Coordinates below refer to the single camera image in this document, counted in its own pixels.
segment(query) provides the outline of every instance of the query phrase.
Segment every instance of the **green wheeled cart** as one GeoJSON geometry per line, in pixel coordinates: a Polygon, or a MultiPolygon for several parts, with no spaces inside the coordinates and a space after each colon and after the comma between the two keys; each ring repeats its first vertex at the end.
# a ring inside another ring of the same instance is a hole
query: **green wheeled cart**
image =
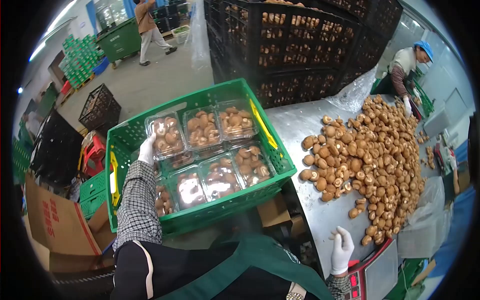
{"type": "Polygon", "coordinates": [[[142,38],[138,33],[137,20],[133,17],[121,23],[112,31],[99,36],[96,43],[105,52],[108,61],[112,63],[112,68],[115,69],[116,60],[140,51],[142,38]]]}

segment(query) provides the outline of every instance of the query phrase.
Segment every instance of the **white shirt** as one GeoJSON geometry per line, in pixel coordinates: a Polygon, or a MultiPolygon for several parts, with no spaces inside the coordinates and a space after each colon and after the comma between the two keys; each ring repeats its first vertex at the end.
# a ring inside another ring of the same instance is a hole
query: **white shirt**
{"type": "Polygon", "coordinates": [[[38,133],[40,130],[40,122],[36,119],[37,114],[33,111],[31,111],[28,114],[28,121],[25,123],[25,127],[33,133],[34,136],[38,133]]]}
{"type": "Polygon", "coordinates": [[[393,56],[393,60],[388,65],[388,71],[391,72],[393,66],[398,65],[403,69],[403,75],[405,77],[410,74],[410,70],[415,70],[417,68],[417,57],[415,56],[415,51],[412,47],[399,50],[393,56]]]}

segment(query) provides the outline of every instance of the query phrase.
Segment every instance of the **khaki pants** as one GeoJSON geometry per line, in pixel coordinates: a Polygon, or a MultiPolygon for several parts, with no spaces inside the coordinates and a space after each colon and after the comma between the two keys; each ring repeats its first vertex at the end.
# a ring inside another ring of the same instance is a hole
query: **khaki pants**
{"type": "Polygon", "coordinates": [[[142,37],[142,49],[140,50],[140,63],[144,63],[147,61],[145,58],[145,54],[147,53],[148,46],[150,45],[150,41],[153,41],[157,44],[160,48],[165,51],[168,51],[172,48],[172,45],[169,45],[163,39],[162,34],[158,28],[150,29],[149,31],[145,31],[140,34],[142,37]]]}

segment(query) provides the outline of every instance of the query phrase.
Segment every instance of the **blue bin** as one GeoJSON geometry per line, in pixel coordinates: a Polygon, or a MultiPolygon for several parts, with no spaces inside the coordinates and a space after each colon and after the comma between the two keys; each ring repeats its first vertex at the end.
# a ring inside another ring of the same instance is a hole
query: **blue bin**
{"type": "Polygon", "coordinates": [[[105,71],[105,69],[108,67],[108,64],[110,62],[108,61],[108,59],[106,57],[104,57],[100,63],[98,64],[98,66],[94,67],[93,68],[93,73],[95,73],[95,76],[99,76],[103,71],[105,71]]]}

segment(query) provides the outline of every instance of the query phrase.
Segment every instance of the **blue hairnet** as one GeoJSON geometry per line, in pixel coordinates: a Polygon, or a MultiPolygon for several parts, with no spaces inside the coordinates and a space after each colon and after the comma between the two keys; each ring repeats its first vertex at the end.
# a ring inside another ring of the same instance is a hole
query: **blue hairnet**
{"type": "Polygon", "coordinates": [[[427,53],[428,57],[430,58],[430,61],[433,62],[433,51],[432,51],[432,48],[430,48],[430,44],[425,42],[425,41],[418,41],[418,42],[415,42],[413,43],[413,47],[415,46],[419,46],[421,47],[423,50],[425,50],[425,52],[427,53]]]}

